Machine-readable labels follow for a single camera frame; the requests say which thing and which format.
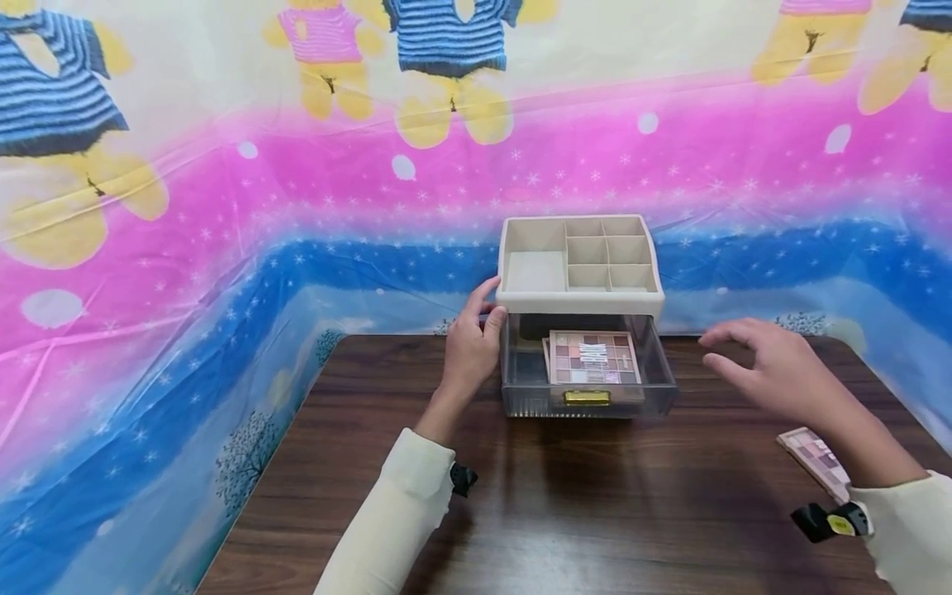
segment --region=plastic storage box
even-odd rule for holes
[[[667,414],[678,389],[655,329],[664,291],[642,217],[507,219],[499,258],[496,301],[509,311],[501,355],[506,415]],[[575,342],[557,347],[565,357],[544,347],[557,336],[552,331],[569,331],[559,340]],[[587,347],[607,353],[594,375],[580,369]],[[632,350],[634,368],[622,373]]]

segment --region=gold drawer handle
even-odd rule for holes
[[[562,393],[568,407],[608,407],[611,393],[607,390],[567,390]]]

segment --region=teddy bear print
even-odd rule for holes
[[[836,83],[853,65],[872,10],[873,0],[783,0],[751,75],[761,84],[780,85],[805,61],[814,80]]]
[[[952,0],[909,0],[889,51],[863,81],[860,111],[891,106],[920,73],[928,77],[932,107],[952,111]]]
[[[308,113],[328,119],[336,97],[343,113],[366,120],[373,100],[364,54],[383,53],[388,27],[380,0],[349,0],[347,6],[341,0],[288,0],[288,8],[268,21],[265,39],[294,52]]]
[[[102,142],[129,130],[102,79],[131,69],[103,25],[0,0],[0,163],[10,169],[0,245],[13,258],[53,269],[85,262],[106,241],[105,197],[147,221],[166,211],[152,167]]]
[[[404,140],[429,149],[446,140],[453,112],[481,145],[512,132],[512,109],[496,90],[506,70],[503,24],[554,18],[558,0],[383,0],[397,35],[400,70],[411,73],[397,109]]]

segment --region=beige organizer top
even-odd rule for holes
[[[496,301],[513,313],[647,314],[664,306],[641,215],[514,217],[499,246]]]

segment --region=wooden table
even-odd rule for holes
[[[948,457],[845,345],[823,360],[925,465]],[[681,397],[661,424],[508,420],[488,382],[453,446],[480,480],[454,497],[405,594],[890,593],[859,540],[811,545],[789,520],[831,501],[775,443],[792,429],[665,349]],[[317,385],[199,590],[309,595],[393,441],[440,379],[440,337],[349,337]]]

